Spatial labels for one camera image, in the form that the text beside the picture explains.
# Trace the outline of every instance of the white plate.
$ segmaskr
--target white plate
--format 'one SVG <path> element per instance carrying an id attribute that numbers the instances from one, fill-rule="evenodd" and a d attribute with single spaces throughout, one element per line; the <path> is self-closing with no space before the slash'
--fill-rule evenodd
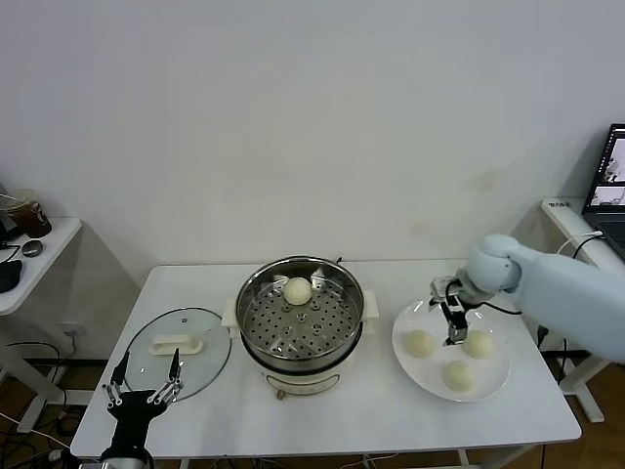
<path id="1" fill-rule="evenodd" d="M 393 324 L 395 355 L 408 376 L 426 391 L 458 403 L 473 403 L 495 395 L 504 387 L 510 375 L 510 356 L 506 343 L 497 333 L 496 325 L 479 310 L 468 312 L 467 322 L 469 330 L 482 330 L 491 334 L 495 342 L 495 353 L 492 357 L 477 360 L 468 356 L 460 345 L 443 347 L 442 343 L 447 338 L 447 321 L 440 307 L 428 311 L 427 302 L 413 303 L 397 316 Z M 428 359 L 417 359 L 405 350 L 406 335 L 415 329 L 430 332 L 439 344 Z M 471 391 L 452 391 L 442 381 L 442 367 L 454 360 L 465 361 L 473 369 L 476 386 Z"/>

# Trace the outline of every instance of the laptop screen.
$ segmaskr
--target laptop screen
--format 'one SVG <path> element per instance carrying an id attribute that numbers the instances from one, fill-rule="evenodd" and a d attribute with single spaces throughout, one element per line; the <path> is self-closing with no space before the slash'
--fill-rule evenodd
<path id="1" fill-rule="evenodd" d="M 625 212 L 625 125 L 612 124 L 584 211 Z"/>

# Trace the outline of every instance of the power outlet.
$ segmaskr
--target power outlet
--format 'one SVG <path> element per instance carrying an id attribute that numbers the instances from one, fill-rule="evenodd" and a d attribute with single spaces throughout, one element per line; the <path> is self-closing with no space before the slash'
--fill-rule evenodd
<path id="1" fill-rule="evenodd" d="M 86 332 L 85 328 L 81 324 L 71 320 L 68 320 L 66 322 L 60 322 L 59 325 L 61 326 L 62 333 L 67 337 L 84 335 Z"/>

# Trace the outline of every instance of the dough ball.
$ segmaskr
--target dough ball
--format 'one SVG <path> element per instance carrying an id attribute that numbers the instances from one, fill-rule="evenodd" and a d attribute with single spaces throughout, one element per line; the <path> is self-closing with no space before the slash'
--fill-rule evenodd
<path id="1" fill-rule="evenodd" d="M 459 393 L 471 391 L 476 385 L 476 379 L 469 364 L 459 360 L 449 362 L 442 368 L 442 381 L 449 389 Z"/>
<path id="2" fill-rule="evenodd" d="M 305 278 L 294 277 L 288 279 L 284 285 L 284 299 L 291 305 L 300 306 L 309 302 L 313 297 L 311 283 Z"/>
<path id="3" fill-rule="evenodd" d="M 437 350 L 434 336 L 425 330 L 417 329 L 408 334 L 404 342 L 406 351 L 417 359 L 431 357 Z"/>
<path id="4" fill-rule="evenodd" d="M 487 359 L 495 352 L 495 342 L 486 332 L 470 330 L 462 343 L 462 350 L 474 359 Z"/>

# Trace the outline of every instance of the cup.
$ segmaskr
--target cup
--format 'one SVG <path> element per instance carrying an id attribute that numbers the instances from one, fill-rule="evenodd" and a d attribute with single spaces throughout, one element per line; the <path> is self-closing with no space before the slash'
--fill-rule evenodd
<path id="1" fill-rule="evenodd" d="M 13 223 L 30 237 L 42 237 L 52 230 L 52 225 L 34 191 L 18 189 L 8 194 L 12 198 L 0 196 L 0 211 L 7 214 Z"/>

